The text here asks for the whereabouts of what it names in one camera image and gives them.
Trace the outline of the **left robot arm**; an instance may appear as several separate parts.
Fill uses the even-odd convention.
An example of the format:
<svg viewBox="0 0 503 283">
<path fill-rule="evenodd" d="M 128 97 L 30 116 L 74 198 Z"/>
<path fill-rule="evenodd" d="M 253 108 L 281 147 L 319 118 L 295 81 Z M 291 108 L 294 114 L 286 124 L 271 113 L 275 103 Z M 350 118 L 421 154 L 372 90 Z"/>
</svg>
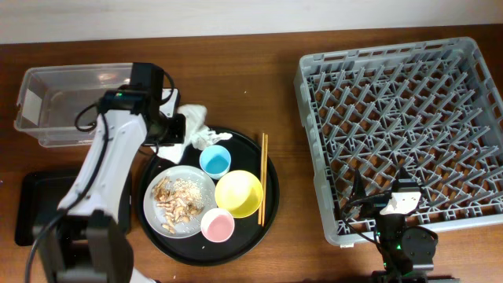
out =
<svg viewBox="0 0 503 283">
<path fill-rule="evenodd" d="M 134 266 L 134 252 L 119 227 L 119 207 L 129 171 L 142 146 L 181 144 L 185 117 L 175 113 L 176 87 L 152 63 L 134 63 L 130 82 L 106 90 L 91 104 L 97 112 L 94 139 L 56 215 L 34 232 L 24 271 L 39 257 L 48 282 L 148 282 Z"/>
</svg>

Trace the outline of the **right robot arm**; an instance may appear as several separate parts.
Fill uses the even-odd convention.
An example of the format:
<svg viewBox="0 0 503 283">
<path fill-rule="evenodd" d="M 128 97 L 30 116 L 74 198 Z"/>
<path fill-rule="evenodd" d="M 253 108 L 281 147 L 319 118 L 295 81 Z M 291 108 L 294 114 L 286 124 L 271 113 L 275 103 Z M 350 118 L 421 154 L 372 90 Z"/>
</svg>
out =
<svg viewBox="0 0 503 283">
<path fill-rule="evenodd" d="M 376 222 L 374 243 L 382 255 L 384 270 L 374 271 L 371 282 L 426 282 L 433 270 L 438 234 L 423 226 L 408 226 L 406 219 L 419 206 L 424 192 L 419 182 L 403 168 L 391 188 L 369 195 L 362 176 L 354 173 L 352 194 L 347 208 L 359 207 L 360 216 Z"/>
</svg>

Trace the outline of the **pink cup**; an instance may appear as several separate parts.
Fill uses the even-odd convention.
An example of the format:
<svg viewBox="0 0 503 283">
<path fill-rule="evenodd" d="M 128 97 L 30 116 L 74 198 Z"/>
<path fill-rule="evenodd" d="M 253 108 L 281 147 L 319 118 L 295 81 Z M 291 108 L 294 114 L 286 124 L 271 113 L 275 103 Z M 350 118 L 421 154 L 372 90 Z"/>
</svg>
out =
<svg viewBox="0 0 503 283">
<path fill-rule="evenodd" d="M 222 208 L 212 208 L 201 219 L 201 233 L 214 243 L 222 243 L 230 239 L 235 229 L 233 216 Z"/>
</svg>

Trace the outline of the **white napkin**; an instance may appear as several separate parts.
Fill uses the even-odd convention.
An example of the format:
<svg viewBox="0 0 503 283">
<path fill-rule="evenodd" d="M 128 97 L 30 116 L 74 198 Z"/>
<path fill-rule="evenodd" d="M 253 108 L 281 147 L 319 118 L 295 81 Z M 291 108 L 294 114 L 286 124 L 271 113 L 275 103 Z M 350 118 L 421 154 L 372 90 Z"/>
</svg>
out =
<svg viewBox="0 0 503 283">
<path fill-rule="evenodd" d="M 177 109 L 177 113 L 185 116 L 185 139 L 182 144 L 172 146 L 160 146 L 159 149 L 152 147 L 153 152 L 160 158 L 178 164 L 185 152 L 191 145 L 200 151 L 211 145 L 216 145 L 220 141 L 229 140 L 232 134 L 224 132 L 217 134 L 204 124 L 207 115 L 207 108 L 203 105 L 182 105 Z"/>
</svg>

